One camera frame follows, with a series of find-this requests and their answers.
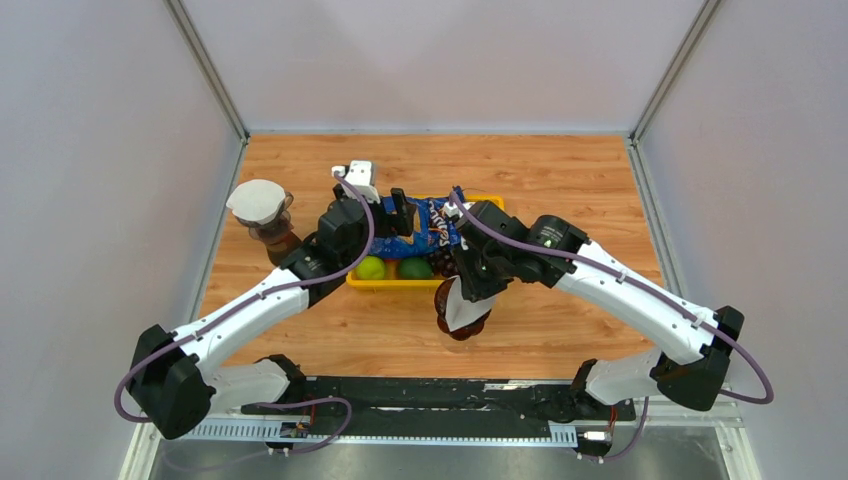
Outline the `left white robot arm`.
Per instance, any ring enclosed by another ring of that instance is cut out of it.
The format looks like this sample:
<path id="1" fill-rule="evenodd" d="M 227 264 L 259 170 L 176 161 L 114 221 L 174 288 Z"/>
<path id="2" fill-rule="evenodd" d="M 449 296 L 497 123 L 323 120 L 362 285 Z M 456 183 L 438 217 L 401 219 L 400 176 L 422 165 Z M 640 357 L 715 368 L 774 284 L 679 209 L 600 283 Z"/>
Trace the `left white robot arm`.
<path id="1" fill-rule="evenodd" d="M 333 294 L 369 254 L 373 241 L 412 230 L 412 203 L 400 188 L 393 207 L 341 180 L 316 231 L 252 289 L 213 313 L 172 331 L 156 324 L 138 338 L 131 367 L 114 393 L 116 412 L 151 423 L 166 439 L 182 437 L 211 413 L 270 403 L 297 412 L 306 388 L 272 359 L 246 367 L 225 361 L 243 345 Z"/>

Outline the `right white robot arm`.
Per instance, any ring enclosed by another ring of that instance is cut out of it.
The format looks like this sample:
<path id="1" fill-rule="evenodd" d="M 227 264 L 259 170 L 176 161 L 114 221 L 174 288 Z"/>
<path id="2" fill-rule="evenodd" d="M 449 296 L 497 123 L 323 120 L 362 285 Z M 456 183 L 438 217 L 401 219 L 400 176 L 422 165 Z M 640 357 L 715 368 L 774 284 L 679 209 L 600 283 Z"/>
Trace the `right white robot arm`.
<path id="1" fill-rule="evenodd" d="M 669 293 L 560 217 L 543 215 L 527 227 L 490 201 L 451 201 L 444 212 L 461 240 L 453 250 L 458 273 L 434 299 L 443 332 L 457 340 L 478 334 L 511 282 L 538 283 L 601 307 L 654 345 L 615 361 L 585 361 L 570 392 L 577 413 L 592 418 L 653 395 L 691 410 L 713 407 L 744 323 L 738 310 L 711 310 Z"/>

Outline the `white coffee filter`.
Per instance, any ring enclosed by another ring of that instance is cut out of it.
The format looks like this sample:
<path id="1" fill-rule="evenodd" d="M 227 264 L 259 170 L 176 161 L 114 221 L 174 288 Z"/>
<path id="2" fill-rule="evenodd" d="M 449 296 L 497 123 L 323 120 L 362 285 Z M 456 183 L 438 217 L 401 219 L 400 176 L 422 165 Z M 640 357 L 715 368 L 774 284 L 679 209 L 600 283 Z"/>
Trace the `white coffee filter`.
<path id="1" fill-rule="evenodd" d="M 288 192 L 279 184 L 253 179 L 239 184 L 226 200 L 232 215 L 247 226 L 262 226 L 276 220 L 286 208 Z"/>
<path id="2" fill-rule="evenodd" d="M 448 331 L 455 332 L 471 325 L 480 317 L 490 312 L 494 307 L 495 300 L 495 295 L 477 301 L 465 299 L 462 293 L 461 281 L 455 279 L 448 291 L 444 313 Z"/>

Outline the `brown coffee dripper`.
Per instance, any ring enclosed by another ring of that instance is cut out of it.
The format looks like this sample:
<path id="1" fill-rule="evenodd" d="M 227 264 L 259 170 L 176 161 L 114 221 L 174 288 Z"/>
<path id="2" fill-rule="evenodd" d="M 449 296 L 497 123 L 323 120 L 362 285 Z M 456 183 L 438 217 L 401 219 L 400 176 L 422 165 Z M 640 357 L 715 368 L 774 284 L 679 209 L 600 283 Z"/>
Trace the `brown coffee dripper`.
<path id="1" fill-rule="evenodd" d="M 493 308 L 490 310 L 489 313 L 485 314 L 483 317 L 480 317 L 477 321 L 475 321 L 471 325 L 464 327 L 464 328 L 461 328 L 460 330 L 455 331 L 455 332 L 449 332 L 448 327 L 445 323 L 444 313 L 445 313 L 445 306 L 446 306 L 448 291 L 450 289 L 451 284 L 453 283 L 453 281 L 455 279 L 459 279 L 461 281 L 461 278 L 459 276 L 454 276 L 454 277 L 451 277 L 451 278 L 443 281 L 441 283 L 441 285 L 438 287 L 438 289 L 436 290 L 435 296 L 434 296 L 434 308 L 435 308 L 435 311 L 436 311 L 436 314 L 437 314 L 437 326 L 440 329 L 440 331 L 447 334 L 451 338 L 456 339 L 456 340 L 464 340 L 464 339 L 467 339 L 469 337 L 476 336 L 476 335 L 478 335 L 479 333 L 482 332 L 482 330 L 485 327 L 485 322 L 488 319 L 488 317 L 490 316 Z"/>

